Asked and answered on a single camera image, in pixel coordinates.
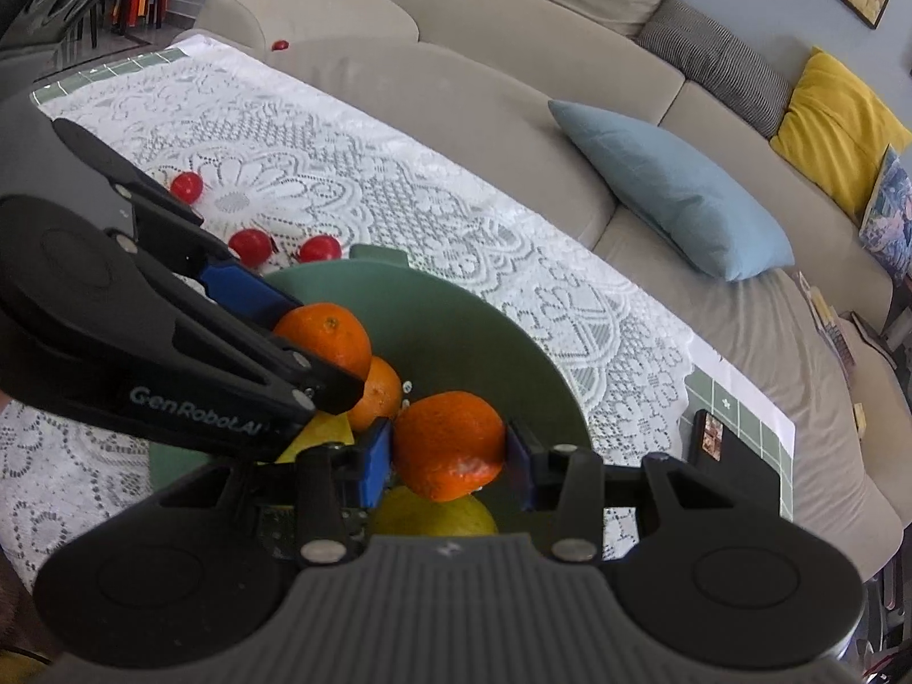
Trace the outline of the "red cherry tomato front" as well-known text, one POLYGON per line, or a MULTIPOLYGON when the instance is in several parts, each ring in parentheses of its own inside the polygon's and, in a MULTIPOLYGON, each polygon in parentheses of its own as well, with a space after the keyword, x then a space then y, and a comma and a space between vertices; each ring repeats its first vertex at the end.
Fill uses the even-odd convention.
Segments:
POLYGON ((260 229, 241 229, 235 231, 227 243, 244 266, 258 268, 272 258, 274 243, 267 233, 260 229))

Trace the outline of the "red cherry tomato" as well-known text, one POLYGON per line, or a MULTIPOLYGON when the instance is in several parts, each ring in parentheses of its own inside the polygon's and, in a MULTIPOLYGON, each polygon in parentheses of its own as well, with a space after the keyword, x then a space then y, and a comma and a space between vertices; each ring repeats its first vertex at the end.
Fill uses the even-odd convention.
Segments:
POLYGON ((176 174, 170 182, 170 193, 185 204, 193 205, 198 202, 202 192, 204 192, 204 181, 195 172, 176 174))
POLYGON ((274 243, 267 233, 260 229, 241 229, 235 231, 227 243, 244 266, 258 268, 272 258, 274 243))
POLYGON ((297 259, 302 264, 335 261, 335 259, 340 259, 341 255, 343 255, 341 244, 331 235, 310 237, 297 250, 297 259))

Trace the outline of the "red-yellow apple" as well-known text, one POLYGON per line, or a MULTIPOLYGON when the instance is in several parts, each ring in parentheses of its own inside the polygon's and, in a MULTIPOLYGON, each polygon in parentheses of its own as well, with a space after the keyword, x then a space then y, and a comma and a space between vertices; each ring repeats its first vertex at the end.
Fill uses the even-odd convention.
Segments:
POLYGON ((326 412, 317 412, 311 422, 276 459, 276 463, 279 465, 292 463, 304 449, 326 445, 326 443, 340 443, 343 446, 354 443, 354 435, 352 435, 346 414, 333 416, 326 412))

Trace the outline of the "green-yellow pear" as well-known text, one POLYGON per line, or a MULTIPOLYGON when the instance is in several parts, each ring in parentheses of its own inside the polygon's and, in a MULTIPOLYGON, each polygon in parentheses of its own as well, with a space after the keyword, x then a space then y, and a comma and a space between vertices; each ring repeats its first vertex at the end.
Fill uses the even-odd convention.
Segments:
POLYGON ((417 496, 406 486, 385 492, 369 513, 367 536, 407 538, 475 538, 498 534, 495 517, 473 496, 451 502, 433 502, 417 496))

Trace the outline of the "orange mandarin back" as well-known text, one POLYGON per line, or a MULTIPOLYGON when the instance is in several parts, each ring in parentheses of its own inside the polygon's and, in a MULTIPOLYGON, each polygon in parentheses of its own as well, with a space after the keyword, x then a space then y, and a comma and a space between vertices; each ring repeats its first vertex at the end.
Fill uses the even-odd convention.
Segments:
POLYGON ((295 307, 276 323, 274 333, 335 368, 361 380, 368 377, 373 346, 367 329, 346 307, 334 303, 295 307))

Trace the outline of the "orange mandarin small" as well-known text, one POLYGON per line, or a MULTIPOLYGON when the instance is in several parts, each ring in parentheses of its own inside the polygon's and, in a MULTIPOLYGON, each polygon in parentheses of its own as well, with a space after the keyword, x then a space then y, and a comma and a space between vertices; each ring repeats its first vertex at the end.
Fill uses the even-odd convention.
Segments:
POLYGON ((506 423, 465 390, 421 398, 393 423, 393 466, 414 494, 462 499, 493 482, 506 460, 506 423))

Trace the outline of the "red cherry tomato right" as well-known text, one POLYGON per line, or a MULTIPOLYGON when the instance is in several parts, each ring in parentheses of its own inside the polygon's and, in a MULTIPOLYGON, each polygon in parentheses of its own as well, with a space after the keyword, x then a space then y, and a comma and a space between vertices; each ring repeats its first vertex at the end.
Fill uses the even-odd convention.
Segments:
POLYGON ((335 261, 335 259, 340 259, 341 255, 343 255, 341 244, 331 235, 310 237, 297 250, 297 259, 302 264, 335 261))

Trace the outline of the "red cherry tomato middle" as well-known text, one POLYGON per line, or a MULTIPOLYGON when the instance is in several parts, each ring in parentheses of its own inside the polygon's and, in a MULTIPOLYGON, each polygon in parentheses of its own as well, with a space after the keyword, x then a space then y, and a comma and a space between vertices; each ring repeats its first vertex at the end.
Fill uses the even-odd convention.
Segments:
POLYGON ((204 192, 204 181, 195 172, 176 174, 170 182, 170 193, 185 204, 193 205, 198 202, 202 192, 204 192))

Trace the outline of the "black notebook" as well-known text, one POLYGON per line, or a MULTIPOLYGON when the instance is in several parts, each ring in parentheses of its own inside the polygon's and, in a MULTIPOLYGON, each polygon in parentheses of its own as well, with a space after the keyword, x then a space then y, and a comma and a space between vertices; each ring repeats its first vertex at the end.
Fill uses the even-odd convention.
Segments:
POLYGON ((688 463, 758 507, 781 510, 781 479, 775 468, 706 409, 695 412, 688 463))

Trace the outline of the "green grid table mat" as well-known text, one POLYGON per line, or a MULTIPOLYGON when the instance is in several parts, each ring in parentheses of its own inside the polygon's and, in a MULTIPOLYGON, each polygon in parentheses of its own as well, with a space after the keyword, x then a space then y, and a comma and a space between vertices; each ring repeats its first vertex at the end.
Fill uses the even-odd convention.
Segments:
POLYGON ((717 380, 710 372, 695 366, 685 378, 688 408, 680 420, 683 455, 688 460, 695 412, 706 409, 775 468, 781 479, 779 514, 791 520, 795 427, 743 375, 728 366, 723 372, 725 377, 717 380))

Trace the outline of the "books on sofa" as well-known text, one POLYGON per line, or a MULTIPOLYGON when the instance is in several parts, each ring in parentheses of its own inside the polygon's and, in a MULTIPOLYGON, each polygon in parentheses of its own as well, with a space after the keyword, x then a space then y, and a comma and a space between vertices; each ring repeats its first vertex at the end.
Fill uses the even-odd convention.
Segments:
POLYGON ((810 309, 816 330, 840 365, 852 399, 858 437, 864 440, 881 433, 883 426, 892 425, 890 419, 895 414, 902 416, 906 409, 897 362, 855 312, 836 312, 802 272, 795 272, 793 279, 810 309))

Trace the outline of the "beige sofa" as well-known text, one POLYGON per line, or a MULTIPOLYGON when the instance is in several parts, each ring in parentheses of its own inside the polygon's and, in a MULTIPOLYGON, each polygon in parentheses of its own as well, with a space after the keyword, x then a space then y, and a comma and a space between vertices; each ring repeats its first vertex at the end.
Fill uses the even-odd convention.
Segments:
POLYGON ((795 423, 795 514, 873 576, 910 520, 910 414, 855 224, 679 68, 549 0, 206 0, 195 30, 338 97, 552 222, 680 316, 795 423))

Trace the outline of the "blue floral cushion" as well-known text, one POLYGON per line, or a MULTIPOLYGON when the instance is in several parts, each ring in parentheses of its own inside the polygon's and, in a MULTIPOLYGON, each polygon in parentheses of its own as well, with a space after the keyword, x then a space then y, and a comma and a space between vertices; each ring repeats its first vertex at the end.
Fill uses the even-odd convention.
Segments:
POLYGON ((860 242, 895 284, 906 278, 910 267, 911 194, 910 176, 889 145, 862 216, 860 242))

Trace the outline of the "grey cushion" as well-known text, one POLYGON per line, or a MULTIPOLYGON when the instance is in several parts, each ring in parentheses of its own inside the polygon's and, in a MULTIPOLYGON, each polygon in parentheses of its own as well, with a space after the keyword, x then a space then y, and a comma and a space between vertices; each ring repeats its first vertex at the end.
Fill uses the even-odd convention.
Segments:
POLYGON ((790 82, 737 35, 683 0, 663 0, 636 44, 771 139, 784 119, 790 82))

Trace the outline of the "yellow cushion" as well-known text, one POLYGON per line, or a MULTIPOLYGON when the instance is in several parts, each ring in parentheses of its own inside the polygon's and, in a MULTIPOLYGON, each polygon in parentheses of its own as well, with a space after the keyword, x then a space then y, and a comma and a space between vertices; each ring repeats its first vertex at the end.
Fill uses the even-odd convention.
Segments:
POLYGON ((866 82, 815 46, 770 145, 859 226, 884 155, 904 153, 910 130, 866 82))

